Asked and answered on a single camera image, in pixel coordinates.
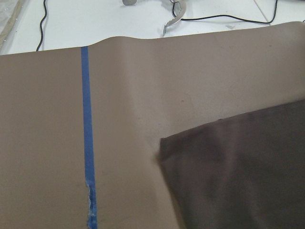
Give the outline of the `dark brown t-shirt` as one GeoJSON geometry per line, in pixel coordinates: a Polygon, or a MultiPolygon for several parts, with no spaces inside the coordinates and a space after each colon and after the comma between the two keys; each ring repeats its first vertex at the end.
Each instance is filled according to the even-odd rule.
{"type": "Polygon", "coordinates": [[[305,102],[207,123],[160,140],[188,229],[305,226],[305,102]]]}

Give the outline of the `plastic wrapped board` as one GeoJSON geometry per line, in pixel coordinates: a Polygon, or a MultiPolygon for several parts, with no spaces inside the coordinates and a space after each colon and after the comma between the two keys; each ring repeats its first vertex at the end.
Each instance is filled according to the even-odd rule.
{"type": "Polygon", "coordinates": [[[26,0],[1,0],[0,1],[0,54],[8,53],[26,0]]]}

